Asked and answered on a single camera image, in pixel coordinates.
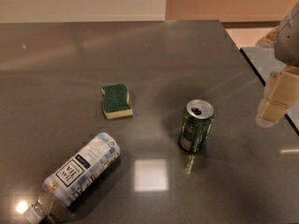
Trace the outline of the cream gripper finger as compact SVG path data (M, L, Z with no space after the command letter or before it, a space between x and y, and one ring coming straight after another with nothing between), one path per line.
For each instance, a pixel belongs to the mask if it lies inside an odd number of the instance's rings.
M263 90L256 116L256 124L270 128L299 101L299 67L286 65L279 73L271 72Z
M256 43L257 48L272 49L275 44L278 27L273 28Z

